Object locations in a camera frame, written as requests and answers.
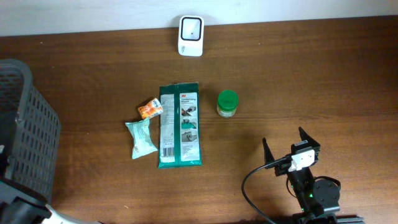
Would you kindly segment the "green 3M gloves package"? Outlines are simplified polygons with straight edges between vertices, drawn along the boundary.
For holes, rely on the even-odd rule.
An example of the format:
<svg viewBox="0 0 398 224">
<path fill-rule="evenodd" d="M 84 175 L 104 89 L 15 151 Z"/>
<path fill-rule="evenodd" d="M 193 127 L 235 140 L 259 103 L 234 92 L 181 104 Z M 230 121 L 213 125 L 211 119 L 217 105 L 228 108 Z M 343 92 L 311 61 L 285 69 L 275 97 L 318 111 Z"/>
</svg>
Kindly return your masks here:
<svg viewBox="0 0 398 224">
<path fill-rule="evenodd" d="M 198 83 L 160 87 L 159 168 L 202 165 Z"/>
</svg>

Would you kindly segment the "orange snack packet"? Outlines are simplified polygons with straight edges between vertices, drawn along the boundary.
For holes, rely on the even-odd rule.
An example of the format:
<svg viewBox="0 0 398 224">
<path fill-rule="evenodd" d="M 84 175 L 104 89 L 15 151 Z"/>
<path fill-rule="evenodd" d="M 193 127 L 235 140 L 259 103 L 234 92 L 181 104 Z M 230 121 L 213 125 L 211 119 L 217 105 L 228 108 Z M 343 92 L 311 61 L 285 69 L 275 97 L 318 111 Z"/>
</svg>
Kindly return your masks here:
<svg viewBox="0 0 398 224">
<path fill-rule="evenodd" d="M 138 107 L 138 112 L 143 120 L 151 119 L 164 112 L 160 101 L 157 98 L 150 100 L 146 105 Z"/>
</svg>

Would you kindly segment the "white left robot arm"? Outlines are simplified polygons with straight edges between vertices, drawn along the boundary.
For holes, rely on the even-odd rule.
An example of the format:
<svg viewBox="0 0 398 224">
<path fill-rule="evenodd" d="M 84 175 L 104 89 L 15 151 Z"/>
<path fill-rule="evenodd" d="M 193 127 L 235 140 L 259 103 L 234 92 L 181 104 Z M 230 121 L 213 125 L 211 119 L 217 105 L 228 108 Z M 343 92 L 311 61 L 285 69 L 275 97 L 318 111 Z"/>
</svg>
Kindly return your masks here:
<svg viewBox="0 0 398 224">
<path fill-rule="evenodd" d="M 57 212 L 34 190 L 1 177 L 1 224 L 92 224 Z"/>
</svg>

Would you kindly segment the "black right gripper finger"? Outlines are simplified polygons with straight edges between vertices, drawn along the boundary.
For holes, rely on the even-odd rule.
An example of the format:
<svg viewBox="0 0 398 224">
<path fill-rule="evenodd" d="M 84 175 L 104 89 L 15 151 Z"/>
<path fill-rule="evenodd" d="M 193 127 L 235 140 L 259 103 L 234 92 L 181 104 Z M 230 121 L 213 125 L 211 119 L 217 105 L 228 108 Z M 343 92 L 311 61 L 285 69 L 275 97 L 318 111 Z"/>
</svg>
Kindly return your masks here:
<svg viewBox="0 0 398 224">
<path fill-rule="evenodd" d="M 301 140 L 307 140 L 307 142 L 309 143 L 309 145 L 310 146 L 312 146 L 312 147 L 320 147 L 320 144 L 316 141 L 316 140 L 314 140 L 312 137 L 310 137 L 305 131 L 304 131 L 304 129 L 300 126 L 299 128 L 298 128 L 298 131 L 299 131 L 299 135 L 300 135 L 300 138 L 301 138 Z"/>
<path fill-rule="evenodd" d="M 267 143 L 266 138 L 262 139 L 262 145 L 263 145 L 263 148 L 264 148 L 264 162 L 265 162 L 265 164 L 269 164 L 271 162 L 274 162 L 275 159 L 274 159 L 274 156 L 271 153 L 271 149 L 269 148 L 269 145 Z"/>
</svg>

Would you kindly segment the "light green wipes packet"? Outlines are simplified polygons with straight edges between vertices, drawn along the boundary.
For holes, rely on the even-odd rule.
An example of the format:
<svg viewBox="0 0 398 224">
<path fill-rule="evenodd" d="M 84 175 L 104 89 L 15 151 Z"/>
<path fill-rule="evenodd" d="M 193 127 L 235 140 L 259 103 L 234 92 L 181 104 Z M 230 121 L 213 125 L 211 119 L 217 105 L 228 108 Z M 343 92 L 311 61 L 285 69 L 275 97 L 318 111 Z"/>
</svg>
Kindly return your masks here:
<svg viewBox="0 0 398 224">
<path fill-rule="evenodd" d="M 138 159 L 158 151 L 150 137 L 150 119 L 125 123 L 133 138 L 132 159 Z"/>
</svg>

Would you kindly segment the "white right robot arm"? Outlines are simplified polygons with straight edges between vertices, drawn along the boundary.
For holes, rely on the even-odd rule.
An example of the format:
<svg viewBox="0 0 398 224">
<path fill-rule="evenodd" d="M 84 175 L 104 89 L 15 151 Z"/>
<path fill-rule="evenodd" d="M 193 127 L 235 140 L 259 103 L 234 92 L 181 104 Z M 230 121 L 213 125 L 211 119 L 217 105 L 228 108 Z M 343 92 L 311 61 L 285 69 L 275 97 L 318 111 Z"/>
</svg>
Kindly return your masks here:
<svg viewBox="0 0 398 224">
<path fill-rule="evenodd" d="M 265 139 L 264 160 L 266 169 L 273 168 L 275 175 L 287 176 L 287 184 L 292 188 L 292 195 L 297 199 L 301 213 L 290 217 L 278 218 L 276 223 L 329 223 L 354 224 L 364 223 L 364 218 L 357 216 L 338 217 L 341 183 L 332 177 L 313 176 L 310 167 L 318 161 L 320 144 L 299 127 L 301 141 L 291 145 L 291 153 L 275 159 Z"/>
</svg>

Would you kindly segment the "green lid jar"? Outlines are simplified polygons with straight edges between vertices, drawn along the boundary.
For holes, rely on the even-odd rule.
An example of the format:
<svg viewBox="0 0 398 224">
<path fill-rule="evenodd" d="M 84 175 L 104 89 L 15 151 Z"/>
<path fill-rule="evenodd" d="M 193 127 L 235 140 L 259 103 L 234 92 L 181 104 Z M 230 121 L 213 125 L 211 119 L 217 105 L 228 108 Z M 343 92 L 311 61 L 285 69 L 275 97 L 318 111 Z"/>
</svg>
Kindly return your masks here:
<svg viewBox="0 0 398 224">
<path fill-rule="evenodd" d="M 233 90 L 224 90 L 218 95 L 217 112 L 223 118 L 231 118 L 239 105 L 239 96 Z"/>
</svg>

